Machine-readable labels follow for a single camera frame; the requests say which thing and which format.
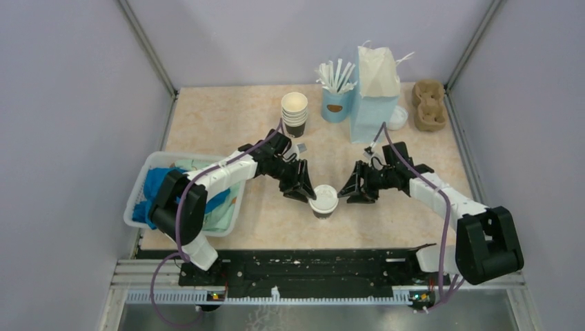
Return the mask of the stack of paper cups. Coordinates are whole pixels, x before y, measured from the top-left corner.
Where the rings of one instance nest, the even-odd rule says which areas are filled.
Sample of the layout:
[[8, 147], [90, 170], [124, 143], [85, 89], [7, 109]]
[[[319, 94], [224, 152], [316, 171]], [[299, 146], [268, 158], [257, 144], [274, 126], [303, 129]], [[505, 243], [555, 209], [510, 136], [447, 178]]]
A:
[[290, 137], [302, 137], [308, 119], [308, 98], [300, 92], [285, 94], [281, 98], [281, 117]]

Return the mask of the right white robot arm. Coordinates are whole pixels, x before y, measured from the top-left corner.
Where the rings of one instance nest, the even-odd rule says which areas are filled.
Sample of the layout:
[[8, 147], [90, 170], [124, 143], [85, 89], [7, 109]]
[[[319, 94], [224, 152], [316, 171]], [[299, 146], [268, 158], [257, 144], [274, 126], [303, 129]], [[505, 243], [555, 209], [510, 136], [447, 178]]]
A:
[[414, 164], [404, 142], [385, 145], [382, 150], [386, 162], [375, 167], [357, 161], [338, 196], [348, 203], [371, 204], [378, 200], [381, 190], [396, 189], [443, 217], [456, 234], [453, 245], [440, 243], [417, 249], [416, 258], [404, 266], [411, 283], [423, 284], [433, 272], [443, 272], [478, 285], [524, 267], [508, 209], [473, 201], [442, 181], [431, 167]]

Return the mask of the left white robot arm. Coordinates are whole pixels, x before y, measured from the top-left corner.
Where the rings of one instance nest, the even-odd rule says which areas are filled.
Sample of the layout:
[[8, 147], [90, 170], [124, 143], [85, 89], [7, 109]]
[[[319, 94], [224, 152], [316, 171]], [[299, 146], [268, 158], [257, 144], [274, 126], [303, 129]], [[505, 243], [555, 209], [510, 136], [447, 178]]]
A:
[[148, 210], [148, 218], [177, 245], [179, 256], [195, 267], [195, 276], [205, 285], [218, 282], [221, 266], [217, 251], [203, 233], [205, 209], [219, 193], [237, 183], [269, 176], [279, 182], [279, 191], [303, 203], [316, 198], [304, 159], [285, 157], [292, 141], [272, 129], [255, 145], [246, 144], [229, 157], [194, 172], [171, 170]]

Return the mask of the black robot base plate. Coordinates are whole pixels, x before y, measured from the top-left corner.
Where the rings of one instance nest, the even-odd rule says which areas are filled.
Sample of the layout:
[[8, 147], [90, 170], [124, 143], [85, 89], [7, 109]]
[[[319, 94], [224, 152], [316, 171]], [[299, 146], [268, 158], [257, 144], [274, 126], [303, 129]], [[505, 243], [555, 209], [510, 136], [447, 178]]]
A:
[[180, 286], [225, 288], [228, 297], [260, 298], [277, 288], [285, 299], [390, 298], [400, 285], [438, 284], [424, 272], [416, 248], [327, 250], [219, 250], [204, 271], [181, 267]]

